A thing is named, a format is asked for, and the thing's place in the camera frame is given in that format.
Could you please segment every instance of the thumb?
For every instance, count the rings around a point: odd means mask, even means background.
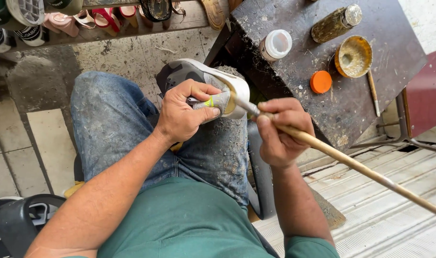
[[[192,121],[195,122],[195,124],[202,124],[204,121],[208,121],[219,116],[220,109],[217,107],[203,107],[188,112],[192,116]]]
[[[277,128],[269,117],[265,115],[258,116],[256,124],[258,125],[258,131],[261,135],[263,145],[268,149],[282,148],[282,143],[280,142],[280,138],[278,138]]]

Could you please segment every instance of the shoe rack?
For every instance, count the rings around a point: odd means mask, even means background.
[[[229,5],[228,0],[218,0],[221,8],[225,14],[225,17],[229,16]],[[131,6],[139,5],[139,0],[84,0],[83,9],[97,9],[97,8],[108,8],[108,7],[119,7],[119,6]],[[49,32],[49,41],[45,42],[41,46],[32,47],[26,45],[18,37],[15,37],[16,47],[12,47],[8,52],[30,50],[36,48],[44,48],[49,46],[57,45],[69,45],[69,44],[79,44],[92,41],[109,40],[112,38],[125,38],[140,36],[153,33],[161,33],[167,31],[176,31],[192,28],[201,28],[209,26],[207,14],[202,6],[201,2],[198,0],[181,0],[181,6],[186,11],[186,17],[183,20],[182,15],[172,14],[170,20],[170,27],[168,29],[163,29],[161,22],[155,22],[153,28],[146,27],[141,19],[140,13],[137,11],[137,21],[138,27],[134,28],[129,24],[127,19],[123,20],[123,26],[121,26],[120,31],[116,37],[111,36],[104,30],[100,28],[88,29],[79,26],[80,31],[77,37],[70,37],[66,33],[53,33]]]

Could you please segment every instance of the orange lid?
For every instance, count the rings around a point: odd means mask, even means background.
[[[333,80],[327,71],[317,71],[310,78],[310,87],[315,93],[325,93],[331,88]]]

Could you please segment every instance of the white cap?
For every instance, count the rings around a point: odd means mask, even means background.
[[[271,57],[280,59],[290,52],[292,44],[290,34],[286,30],[277,29],[269,32],[264,47]]]

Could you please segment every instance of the man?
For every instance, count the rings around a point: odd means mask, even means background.
[[[84,73],[71,98],[74,134],[86,183],[55,213],[29,258],[271,257],[248,218],[246,119],[218,118],[217,108],[186,104],[221,91],[195,80],[173,82],[157,114],[139,87],[122,77]],[[273,122],[314,134],[294,98],[260,103]],[[275,205],[290,258],[339,257],[322,210],[295,159],[308,146],[257,119],[261,157],[271,165]],[[183,142],[177,153],[169,147]]]

